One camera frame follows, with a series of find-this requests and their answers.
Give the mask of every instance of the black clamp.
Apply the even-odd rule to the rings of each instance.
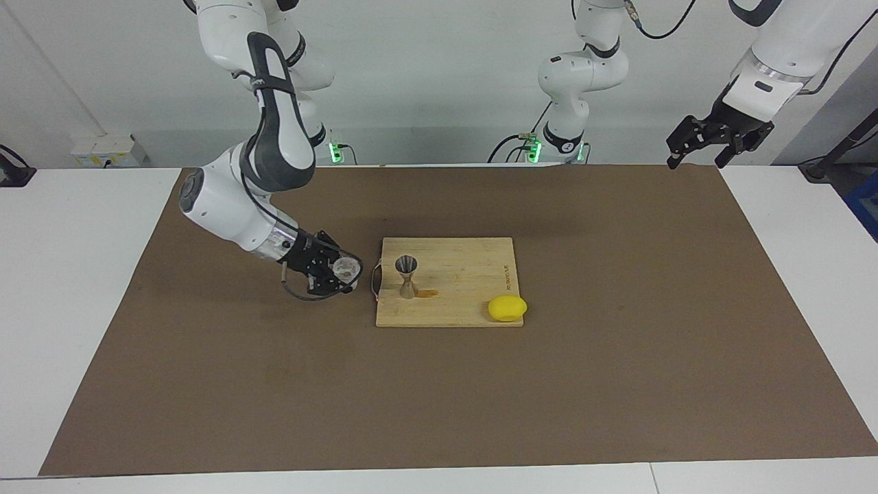
[[[768,18],[774,14],[774,11],[776,11],[781,5],[781,1],[782,0],[759,0],[759,4],[752,10],[748,11],[744,7],[736,4],[735,0],[729,0],[729,7],[739,19],[753,27],[759,27],[765,24]]]
[[[318,240],[338,247],[338,243],[327,232],[321,230],[315,236]],[[299,235],[295,243],[277,263],[286,263],[288,269],[301,272],[308,278],[308,293],[311,295],[328,295],[339,290],[347,294],[353,287],[344,287],[345,283],[338,279],[331,265],[342,255],[338,251],[323,247],[309,235]]]
[[[565,139],[564,137],[554,135],[549,130],[549,124],[546,124],[545,127],[543,127],[543,135],[546,138],[546,142],[554,146],[562,155],[569,155],[570,153],[572,153],[576,149],[576,146],[579,145],[579,143],[582,141],[583,134],[585,134],[585,131],[583,131],[577,137],[574,137],[572,139]]]
[[[322,123],[320,124],[320,130],[317,134],[311,135],[308,137],[308,141],[311,143],[312,148],[316,148],[320,146],[327,138],[327,128]]]
[[[292,50],[290,56],[286,57],[287,67],[292,67],[302,59],[302,56],[305,55],[305,45],[305,36],[302,36],[302,32],[299,32],[299,44],[296,46],[296,49]]]
[[[588,49],[592,50],[592,53],[594,53],[594,56],[596,56],[598,58],[609,58],[609,57],[613,56],[616,52],[619,51],[619,47],[621,45],[622,45],[622,40],[619,38],[616,38],[615,45],[612,48],[610,48],[609,50],[601,50],[600,48],[598,48],[592,44],[586,44],[586,47]]]
[[[193,14],[196,13],[195,0],[183,0],[183,3]],[[284,12],[295,9],[298,4],[299,0],[277,0],[277,8]]]
[[[723,123],[707,119],[698,120],[688,115],[666,139],[667,146],[671,150],[667,165],[674,170],[687,154],[711,144],[725,144],[725,149],[720,151],[714,160],[717,168],[723,168],[733,157],[744,151],[755,151],[772,130],[774,123],[769,121],[750,132],[741,134]]]

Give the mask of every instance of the lemon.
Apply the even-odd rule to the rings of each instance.
[[[495,321],[518,321],[528,311],[528,304],[518,295],[501,295],[488,302],[488,314]]]

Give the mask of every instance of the cable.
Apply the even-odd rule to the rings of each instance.
[[[17,159],[19,163],[21,163],[25,166],[25,168],[33,168],[31,165],[27,164],[27,161],[25,161],[25,159],[23,157],[19,156],[18,153],[13,151],[12,149],[7,148],[3,144],[0,144],[0,149],[6,151],[6,153],[8,153],[9,156],[12,156],[15,159]]]
[[[866,139],[863,139],[862,141],[857,142],[856,144],[854,144],[853,146],[851,146],[847,151],[850,151],[851,149],[857,149],[858,147],[862,146],[863,144],[865,144],[865,143],[871,141],[876,135],[878,135],[878,130],[874,131],[874,132],[873,132],[869,137],[867,137]],[[818,160],[818,159],[823,159],[823,158],[825,158],[825,157],[827,157],[827,156],[828,156],[828,155],[815,156],[815,157],[812,157],[811,159],[806,159],[805,161],[803,161],[803,162],[801,162],[801,163],[796,163],[794,166],[801,166],[801,165],[803,165],[803,164],[808,164],[808,163],[810,163],[810,162],[812,162],[812,161],[816,161],[816,160]]]
[[[497,154],[497,151],[499,151],[500,148],[503,147],[503,144],[506,144],[507,142],[513,141],[515,139],[521,139],[521,137],[519,137],[518,134],[512,134],[509,137],[507,137],[506,139],[500,141],[500,144],[497,144],[497,147],[494,148],[493,151],[491,151],[491,155],[488,157],[488,161],[486,163],[490,163],[493,161],[494,156]]]
[[[356,151],[354,151],[354,147],[350,144],[339,144],[338,149],[350,149],[350,154],[354,155],[354,164],[360,164],[356,160]]]
[[[263,213],[268,215],[269,218],[273,218],[276,222],[284,225],[288,229],[292,229],[293,231],[295,231],[299,235],[307,236],[308,238],[311,239],[312,242],[318,244],[319,246],[323,247],[324,249],[330,249],[331,251],[336,251],[343,256],[347,256],[349,258],[354,259],[360,265],[360,271],[357,272],[357,274],[353,280],[344,283],[343,285],[341,285],[339,287],[338,290],[334,291],[331,294],[321,295],[318,297],[305,297],[303,295],[297,294],[296,292],[292,291],[292,288],[289,288],[287,286],[286,277],[282,276],[280,284],[282,287],[284,287],[284,290],[286,291],[286,293],[296,297],[297,299],[299,299],[301,301],[325,301],[328,298],[334,297],[334,296],[342,293],[342,290],[344,290],[345,288],[352,287],[354,285],[354,283],[356,283],[356,281],[360,279],[360,275],[363,274],[363,268],[364,268],[362,259],[360,259],[356,255],[354,255],[353,253],[342,249],[341,247],[339,247],[337,245],[332,245],[331,243],[323,242],[322,240],[317,238],[317,236],[314,236],[314,235],[304,231],[303,229],[301,229],[299,227],[292,226],[290,223],[285,222],[284,220],[279,218],[276,214],[269,211],[269,209],[267,207],[263,206],[263,204],[261,202],[256,200],[256,197],[253,195],[253,192],[250,191],[250,187],[247,186],[247,177],[244,175],[243,169],[241,169],[241,184],[244,186],[244,192],[247,193],[247,196],[250,198],[251,201],[253,201],[253,204],[255,204],[256,207],[258,207],[259,209],[261,209]],[[284,262],[283,266],[284,266],[284,270],[282,271],[282,274],[285,274],[286,273],[286,262]]]
[[[824,85],[826,85],[826,81],[829,80],[829,76],[832,75],[832,71],[835,70],[835,66],[838,65],[838,61],[841,60],[841,56],[845,54],[845,51],[847,50],[848,47],[851,46],[851,43],[853,43],[853,40],[857,37],[858,34],[860,34],[860,31],[865,29],[866,25],[872,21],[872,19],[875,17],[875,14],[878,14],[878,11],[872,12],[872,15],[869,16],[869,18],[866,19],[866,22],[864,22],[863,25],[860,26],[860,29],[858,29],[856,32],[854,32],[853,36],[851,36],[851,38],[848,39],[847,42],[841,47],[841,49],[838,51],[838,54],[835,55],[835,60],[832,61],[832,64],[830,64],[829,69],[826,70],[826,74],[824,75],[823,80],[820,81],[820,84],[813,90],[803,89],[803,90],[799,91],[796,96],[811,96],[811,95],[819,93],[820,90],[823,89]]]
[[[506,156],[506,163],[509,163],[509,160],[512,158],[512,153],[519,151],[518,156],[521,156],[522,155],[521,151],[527,151],[528,149],[530,149],[530,146],[519,146],[519,147],[509,151],[509,154]]]
[[[539,127],[540,122],[543,121],[543,117],[546,116],[546,112],[549,111],[549,107],[551,106],[551,100],[546,104],[546,107],[543,109],[543,112],[540,113],[540,118],[536,119],[536,123],[533,127],[530,128],[530,133],[533,134],[536,132],[536,128]],[[518,156],[515,157],[515,162],[518,163],[518,160],[522,157],[522,151],[518,151]]]
[[[686,8],[686,11],[683,12],[683,16],[680,18],[680,20],[677,21],[677,24],[671,28],[671,31],[668,31],[667,33],[664,33],[664,34],[656,35],[656,34],[649,34],[648,32],[646,32],[646,30],[644,29],[643,23],[640,21],[640,15],[637,14],[637,9],[634,8],[634,3],[631,2],[631,0],[624,0],[624,1],[625,1],[625,10],[628,11],[628,15],[629,15],[629,17],[631,17],[631,20],[634,21],[634,25],[637,27],[637,30],[640,31],[640,33],[643,34],[643,36],[646,36],[650,40],[663,40],[664,38],[667,38],[671,34],[676,33],[677,29],[679,29],[680,26],[683,25],[683,21],[686,20],[686,17],[689,16],[689,12],[692,10],[692,7],[695,6],[695,0],[692,0],[691,2],[689,2],[689,6]]]

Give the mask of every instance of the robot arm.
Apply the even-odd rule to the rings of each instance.
[[[555,55],[540,66],[540,88],[552,101],[543,128],[547,159],[573,160],[588,120],[582,95],[617,86],[628,75],[628,57],[619,48],[626,18],[623,0],[581,0],[576,32],[584,49]]]
[[[327,137],[323,122],[317,117],[317,105],[305,91],[317,91],[329,87],[335,80],[335,68],[317,48],[308,45],[305,36],[297,29],[290,9],[298,3],[266,2],[265,12],[269,20],[269,34],[287,55],[286,66],[290,71],[292,85],[296,88],[299,114],[317,159],[329,158],[329,147],[321,146]]]
[[[687,116],[667,138],[671,169],[693,151],[726,146],[716,157],[724,167],[754,151],[774,129],[772,118],[824,66],[876,7],[875,0],[761,0],[732,11],[759,28],[759,37],[732,72],[710,115]]]
[[[314,89],[331,84],[333,75],[331,70],[303,70],[328,65],[306,62],[309,56],[304,38],[294,26],[278,19],[281,5],[288,3],[265,3],[270,5],[247,0],[195,0],[205,53],[254,92],[261,118],[252,137],[185,180],[180,208],[214,235],[302,272],[309,281],[308,293],[325,298],[351,291],[362,266],[355,258],[342,256],[343,251],[324,232],[313,236],[299,228],[290,216],[270,204],[270,196],[306,185],[314,173],[313,140],[320,132],[309,136],[306,131],[294,74]],[[270,35],[272,30],[282,39],[295,40],[298,49],[292,50],[289,59]],[[310,99],[305,107],[313,113]]]

